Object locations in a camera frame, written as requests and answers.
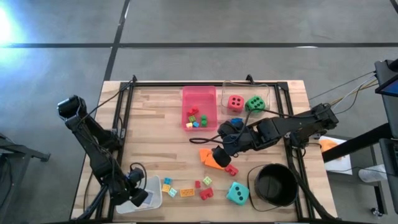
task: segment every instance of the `orange toy block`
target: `orange toy block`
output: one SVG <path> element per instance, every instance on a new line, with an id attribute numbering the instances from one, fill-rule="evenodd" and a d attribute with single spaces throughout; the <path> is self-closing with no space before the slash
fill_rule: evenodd
<path id="1" fill-rule="evenodd" d="M 212 168 L 224 170 L 224 168 L 222 168 L 220 165 L 217 164 L 217 162 L 214 160 L 212 154 L 207 155 L 207 158 L 205 160 L 205 165 L 210 166 Z"/>
<path id="2" fill-rule="evenodd" d="M 199 149 L 200 162 L 205 162 L 209 154 L 211 154 L 211 149 Z"/>
<path id="3" fill-rule="evenodd" d="M 182 189 L 180 190 L 180 196 L 181 197 L 189 197 L 189 196 L 194 196 L 195 191 L 193 189 Z"/>

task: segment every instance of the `white object on floor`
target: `white object on floor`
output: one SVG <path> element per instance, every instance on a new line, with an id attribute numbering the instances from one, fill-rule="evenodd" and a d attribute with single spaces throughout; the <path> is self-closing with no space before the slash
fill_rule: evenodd
<path id="1" fill-rule="evenodd" d="M 331 138 L 331 137 L 326 137 L 326 136 L 321 136 L 321 138 L 319 140 L 325 140 L 325 139 L 332 140 L 332 141 L 336 142 L 337 144 L 342 144 L 342 143 L 346 142 L 346 140 Z M 351 170 L 351 168 L 352 168 L 351 167 L 351 159 L 349 158 L 349 155 L 346 155 L 340 159 L 335 159 L 333 161 L 329 161 L 329 162 L 325 163 L 326 170 L 346 170 L 344 172 L 343 171 L 333 171 L 333 172 L 337 172 L 340 174 L 353 175 L 353 171 Z"/>
<path id="2" fill-rule="evenodd" d="M 384 168 L 384 164 L 360 169 L 358 175 L 359 178 L 365 183 L 387 180 L 386 168 Z"/>
<path id="3" fill-rule="evenodd" d="M 128 200 L 127 202 L 116 206 L 116 211 L 119 214 L 155 209 L 159 208 L 162 205 L 163 198 L 159 176 L 156 175 L 153 177 L 149 177 L 147 181 L 148 183 L 145 191 L 148 192 L 148 197 L 144 200 L 141 206 L 137 207 Z M 139 187 L 143 188 L 144 183 L 145 181 L 143 179 Z"/>

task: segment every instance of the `red toy block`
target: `red toy block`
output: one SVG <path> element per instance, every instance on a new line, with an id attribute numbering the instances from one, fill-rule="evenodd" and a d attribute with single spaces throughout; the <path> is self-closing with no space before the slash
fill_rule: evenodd
<path id="1" fill-rule="evenodd" d="M 198 188 L 198 189 L 200 188 L 200 181 L 199 180 L 195 181 L 195 187 Z"/>
<path id="2" fill-rule="evenodd" d="M 239 172 L 238 169 L 231 164 L 228 164 L 228 166 L 225 167 L 225 171 L 229 172 L 232 176 L 235 176 Z"/>
<path id="3" fill-rule="evenodd" d="M 192 106 L 192 108 L 188 110 L 188 115 L 189 115 L 189 116 L 192 116 L 192 115 L 194 115 L 195 113 L 197 113 L 198 111 L 199 111 L 199 110 L 198 110 L 198 107 L 197 107 L 197 106 Z"/>
<path id="4" fill-rule="evenodd" d="M 202 190 L 199 193 L 199 195 L 200 195 L 202 200 L 206 200 L 207 198 L 210 198 L 210 197 L 212 197 L 214 195 L 213 194 L 213 189 L 210 187 L 210 188 L 207 188 L 206 190 Z"/>
<path id="5" fill-rule="evenodd" d="M 228 109 L 234 112 L 242 112 L 244 106 L 244 99 L 242 96 L 231 95 L 228 99 Z"/>

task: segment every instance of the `blue toy block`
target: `blue toy block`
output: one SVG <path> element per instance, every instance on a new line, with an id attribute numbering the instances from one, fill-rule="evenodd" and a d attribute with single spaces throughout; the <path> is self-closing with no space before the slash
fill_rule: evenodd
<path id="1" fill-rule="evenodd" d="M 176 191 L 174 188 L 171 188 L 171 189 L 169 190 L 169 195 L 170 195 L 171 197 L 174 197 L 176 193 L 177 193 L 177 191 Z"/>
<path id="2" fill-rule="evenodd" d="M 237 203 L 238 205 L 244 205 L 249 197 L 249 189 L 238 182 L 233 182 L 231 187 L 226 194 L 226 198 Z"/>
<path id="3" fill-rule="evenodd" d="M 232 118 L 232 119 L 231 119 L 231 123 L 232 123 L 232 124 L 236 124 L 236 123 L 238 123 L 238 122 L 243 122 L 243 119 L 242 119 L 242 118 Z"/>
<path id="4" fill-rule="evenodd" d="M 166 177 L 166 178 L 164 179 L 164 184 L 171 185 L 171 184 L 172 184 L 172 179 L 171 179 L 171 178 L 168 178 L 168 177 Z"/>

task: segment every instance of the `clear plastic container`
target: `clear plastic container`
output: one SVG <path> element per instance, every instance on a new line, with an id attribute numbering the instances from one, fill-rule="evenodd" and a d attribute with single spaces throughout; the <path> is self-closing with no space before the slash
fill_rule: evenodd
<path id="1" fill-rule="evenodd" d="M 242 112 L 235 112 L 228 108 L 228 100 L 231 95 L 239 95 L 243 97 L 244 104 L 246 104 L 246 102 L 250 100 L 252 97 L 259 96 L 262 98 L 262 100 L 265 103 L 265 109 L 269 110 L 270 109 L 269 92 L 270 92 L 270 87 L 266 84 L 252 85 L 252 84 L 241 84 L 241 83 L 234 83 L 231 81 L 224 81 L 221 93 L 221 99 L 220 99 L 221 112 L 223 114 L 242 117 L 242 118 L 245 118 L 248 115 L 248 112 L 244 108 Z M 250 117 L 259 117 L 262 116 L 263 113 L 264 113 L 263 111 L 258 111 L 258 112 L 253 111 L 250 114 Z"/>
<path id="2" fill-rule="evenodd" d="M 128 200 L 127 202 L 116 206 L 116 211 L 119 214 L 155 209 L 162 205 L 163 197 L 159 176 L 155 175 L 153 177 L 149 177 L 147 181 L 148 183 L 145 191 L 148 192 L 149 196 L 144 200 L 140 207 L 135 206 Z M 145 181 L 141 181 L 139 188 L 143 188 L 144 184 Z"/>
<path id="3" fill-rule="evenodd" d="M 212 131 L 217 128 L 217 95 L 215 86 L 185 86 L 182 88 L 182 128 L 186 131 Z M 198 128 L 187 128 L 188 111 L 196 106 L 194 114 Z M 207 127 L 201 126 L 201 116 L 206 115 Z"/>

